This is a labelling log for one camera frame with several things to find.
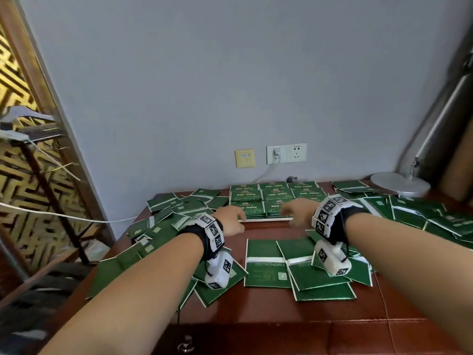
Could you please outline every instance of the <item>lamp base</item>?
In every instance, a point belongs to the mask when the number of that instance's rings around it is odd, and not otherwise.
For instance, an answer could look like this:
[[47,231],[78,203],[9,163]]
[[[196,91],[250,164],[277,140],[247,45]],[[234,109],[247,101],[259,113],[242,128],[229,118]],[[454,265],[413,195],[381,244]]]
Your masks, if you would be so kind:
[[423,197],[430,189],[430,184],[423,179],[412,177],[409,180],[394,172],[375,173],[371,176],[371,182],[406,197]]

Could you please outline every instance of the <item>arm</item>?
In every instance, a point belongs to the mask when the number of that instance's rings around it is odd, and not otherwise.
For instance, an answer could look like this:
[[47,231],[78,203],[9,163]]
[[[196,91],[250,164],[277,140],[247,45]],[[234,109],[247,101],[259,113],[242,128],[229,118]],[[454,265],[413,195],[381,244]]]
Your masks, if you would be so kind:
[[[319,203],[296,199],[281,213],[311,229]],[[348,241],[399,292],[473,354],[473,253],[425,231],[367,213],[345,224]]]
[[[245,231],[239,207],[213,214],[224,236]],[[198,236],[184,233],[116,278],[49,341],[40,355],[150,354],[174,315],[203,256]]]

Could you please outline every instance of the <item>brown table top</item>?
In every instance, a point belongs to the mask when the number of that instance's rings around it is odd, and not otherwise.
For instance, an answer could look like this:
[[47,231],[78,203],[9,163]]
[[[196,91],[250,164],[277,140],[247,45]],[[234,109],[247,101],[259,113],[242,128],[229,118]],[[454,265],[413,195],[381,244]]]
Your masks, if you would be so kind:
[[[322,183],[321,186],[324,190],[333,192],[330,183]],[[228,190],[223,190],[222,195],[228,195]],[[466,209],[438,192],[431,192],[429,198],[443,201],[447,208],[452,210],[472,213],[470,208]],[[137,220],[149,216],[151,213],[146,208]],[[232,256],[242,265],[245,263],[247,238],[288,239],[304,234],[304,231],[290,229],[286,221],[246,223],[245,227],[246,232],[243,235],[225,239],[226,246],[232,249]],[[115,256],[130,245],[128,236],[121,236],[105,258]],[[86,303],[86,294],[94,275],[95,270],[76,288],[67,303],[48,322],[51,332],[56,332]],[[266,344],[264,349],[273,349],[279,353],[282,349],[286,349],[283,353],[287,354],[294,352],[326,354],[335,350],[344,353],[458,351],[447,334],[427,320],[380,274],[374,276],[372,288],[355,282],[352,283],[352,288],[357,295],[357,299],[352,301],[296,302],[290,289],[245,288],[243,282],[240,282],[208,308],[204,308],[197,296],[192,294],[181,310],[182,325],[179,329],[175,327],[172,329],[172,326],[169,328],[174,333],[198,332],[200,338],[205,338],[208,333],[203,329],[211,327],[210,333],[215,334],[217,329],[227,341],[238,332],[243,332],[246,339],[248,336],[252,338],[256,336],[254,334],[258,334],[258,340]],[[268,328],[268,324],[279,325]],[[292,347],[280,344],[281,340],[277,340],[277,334],[282,334],[283,329],[286,336],[282,338],[287,339],[288,334],[291,334]],[[255,345],[255,341],[252,342],[252,349],[258,349],[259,354],[266,353],[266,350]],[[241,347],[243,346],[241,341],[231,343],[233,347],[222,353],[250,353],[247,346]]]

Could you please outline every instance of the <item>wrist tracker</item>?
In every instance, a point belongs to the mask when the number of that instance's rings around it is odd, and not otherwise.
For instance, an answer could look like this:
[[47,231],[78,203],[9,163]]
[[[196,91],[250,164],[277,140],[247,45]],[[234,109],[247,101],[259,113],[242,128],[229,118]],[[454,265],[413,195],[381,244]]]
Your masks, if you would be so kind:
[[203,214],[190,220],[177,234],[182,233],[193,233],[201,239],[204,246],[204,255],[201,261],[215,258],[225,244],[222,223],[211,215]]
[[367,212],[360,204],[337,194],[325,198],[312,217],[312,227],[323,237],[316,243],[315,253],[331,275],[345,275],[352,269],[341,246],[345,243],[348,253],[345,222],[356,213]]

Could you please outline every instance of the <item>white cable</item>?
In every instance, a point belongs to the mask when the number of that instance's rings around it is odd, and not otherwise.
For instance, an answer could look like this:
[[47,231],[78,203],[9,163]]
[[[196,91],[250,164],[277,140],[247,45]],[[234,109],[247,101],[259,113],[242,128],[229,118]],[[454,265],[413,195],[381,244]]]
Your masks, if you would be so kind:
[[272,172],[274,172],[274,170],[276,169],[278,164],[281,162],[281,151],[280,151],[279,154],[276,153],[275,149],[273,151],[274,151],[274,155],[278,156],[278,161],[276,163],[271,164],[271,166],[269,166],[269,168],[266,170],[266,172],[264,172],[263,175],[261,177],[259,177],[258,179],[256,179],[252,184],[258,183],[258,182],[262,181],[264,178],[268,177]]
[[25,209],[25,208],[15,207],[14,205],[10,205],[10,204],[3,203],[3,202],[0,202],[0,205],[3,205],[4,207],[16,209],[16,210],[19,210],[19,211],[27,212],[27,213],[57,215],[58,217],[71,218],[71,219],[77,219],[77,220],[84,220],[84,221],[89,221],[89,222],[91,222],[91,223],[117,223],[117,222],[119,222],[119,221],[131,220],[131,219],[135,219],[135,218],[137,217],[137,216],[135,216],[135,217],[126,218],[126,219],[120,219],[120,220],[93,220],[93,219],[85,219],[85,218],[73,217],[72,215],[65,215],[65,214],[59,214],[59,213],[33,211],[33,210],[31,210],[31,209]]
[[75,179],[77,179],[79,182],[80,182],[80,178],[76,177],[74,174],[72,174],[66,167],[64,167],[61,163],[59,163],[58,161],[56,161],[53,157],[51,157],[49,154],[47,154],[45,151],[43,151],[41,148],[39,148],[39,146],[34,143],[32,140],[28,140],[28,142],[30,142],[32,145],[34,145],[37,149],[39,149],[39,151],[44,154],[46,157],[48,157],[51,161],[53,161],[53,163],[55,163],[56,165],[58,165],[59,167],[62,167],[64,168],[64,170],[69,173],[72,177],[74,177]]

